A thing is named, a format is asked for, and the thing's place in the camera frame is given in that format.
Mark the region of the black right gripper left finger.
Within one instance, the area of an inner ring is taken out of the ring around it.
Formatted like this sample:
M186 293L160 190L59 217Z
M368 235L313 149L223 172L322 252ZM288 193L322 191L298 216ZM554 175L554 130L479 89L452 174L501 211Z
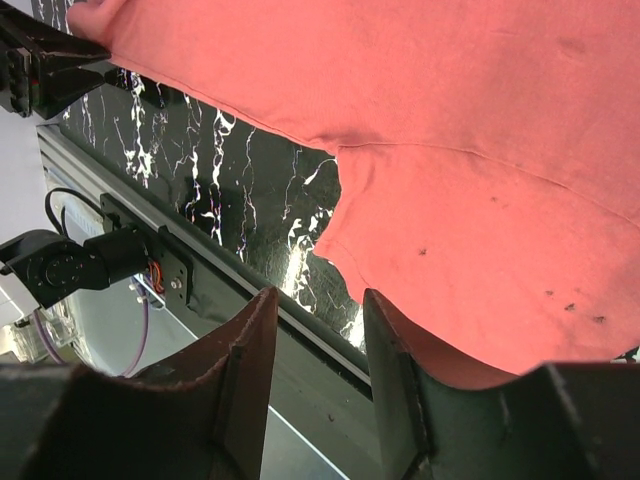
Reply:
M278 293L130 379L84 365L1 368L5 479L256 479Z

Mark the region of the salmon pink t-shirt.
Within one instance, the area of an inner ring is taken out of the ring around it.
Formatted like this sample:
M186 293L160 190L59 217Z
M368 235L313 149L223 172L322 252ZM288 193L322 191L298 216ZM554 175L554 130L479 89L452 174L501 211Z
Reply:
M113 61L332 154L315 246L483 365L639 343L635 1L80 1Z

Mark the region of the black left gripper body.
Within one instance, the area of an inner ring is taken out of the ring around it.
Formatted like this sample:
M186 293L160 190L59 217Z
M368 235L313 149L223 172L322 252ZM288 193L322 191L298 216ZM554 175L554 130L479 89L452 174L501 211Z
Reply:
M55 117L41 79L39 23L18 9L1 10L1 107L22 118Z

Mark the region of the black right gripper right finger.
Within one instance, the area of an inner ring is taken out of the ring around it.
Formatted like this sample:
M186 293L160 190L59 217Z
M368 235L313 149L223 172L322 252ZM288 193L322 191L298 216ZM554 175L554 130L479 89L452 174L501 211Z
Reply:
M409 320L363 303L388 479L635 479L639 368L547 363L513 376Z

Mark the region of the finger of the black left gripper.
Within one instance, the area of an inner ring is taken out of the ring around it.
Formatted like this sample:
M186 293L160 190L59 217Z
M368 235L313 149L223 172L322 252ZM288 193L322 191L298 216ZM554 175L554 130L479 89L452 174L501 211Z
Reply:
M21 29L32 44L29 50L45 61L85 65L111 58L109 51L98 43L75 37L35 19L29 19Z
M42 79L42 118L52 119L104 84L104 76L85 69L64 70Z

